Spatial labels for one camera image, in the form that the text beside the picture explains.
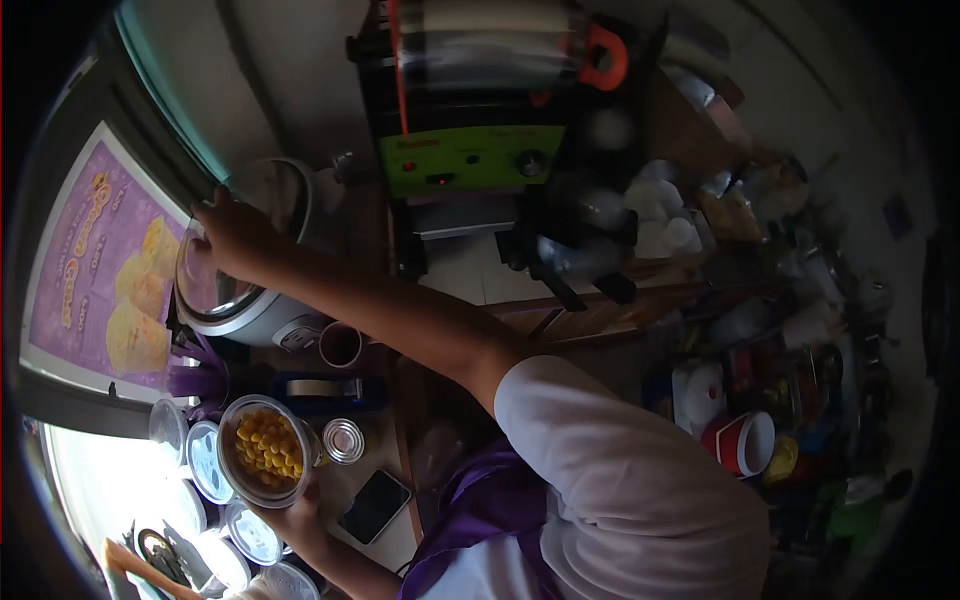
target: hand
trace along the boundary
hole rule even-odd
[[[318,514],[320,504],[318,473],[313,473],[303,495],[285,509],[266,509],[252,503],[246,504],[247,508],[270,525],[270,528],[298,553],[306,547],[326,544],[326,529]]]
[[[197,257],[212,261],[217,269],[241,281],[269,287],[264,277],[294,248],[267,215],[235,202],[224,185],[214,190],[213,206],[193,204],[193,216],[206,231],[206,241],[193,241]]]

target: plastic cup lid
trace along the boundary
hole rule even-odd
[[[166,502],[161,505],[165,520],[184,537],[196,537],[202,533],[206,529],[206,511],[190,482],[168,479],[166,491]]]
[[[186,417],[173,400],[161,398],[150,409],[150,420],[147,423],[147,433],[151,441],[160,444],[165,456],[170,460],[170,469],[176,469],[184,464],[183,452],[186,441]]]
[[[227,506],[227,528],[237,549],[251,561],[270,566],[283,557],[283,541],[243,502]]]
[[[195,540],[194,545],[220,583],[234,591],[243,591],[250,586],[250,565],[230,540],[204,534]]]
[[[236,493],[217,463],[217,425],[203,420],[190,428],[186,436],[186,462],[193,483],[214,504],[229,504]]]
[[[306,573],[292,564],[277,563],[263,571],[264,583],[277,597],[289,600],[320,600],[320,590]]]

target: tin can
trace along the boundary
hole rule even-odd
[[[352,465],[367,451],[363,430],[350,419],[334,419],[327,423],[321,441],[326,456],[340,465]]]

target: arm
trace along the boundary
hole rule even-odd
[[[232,202],[225,187],[214,199],[194,214],[209,241],[198,252],[212,254],[221,271],[360,329],[464,386],[491,415],[500,379],[531,355],[525,340],[476,306],[296,246],[260,212]]]
[[[393,600],[400,577],[353,547],[330,536],[317,515],[319,488],[311,481],[303,496],[287,508],[248,504],[314,570],[354,600]]]

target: orange handle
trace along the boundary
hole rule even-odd
[[[591,51],[596,46],[606,48],[610,53],[610,69],[606,72],[596,70],[590,62]],[[617,89],[627,77],[627,65],[630,61],[627,58],[627,47],[623,45],[623,40],[596,23],[590,24],[584,56],[584,66],[581,67],[580,74],[577,76],[577,81],[581,84],[592,85],[603,91],[612,91]]]

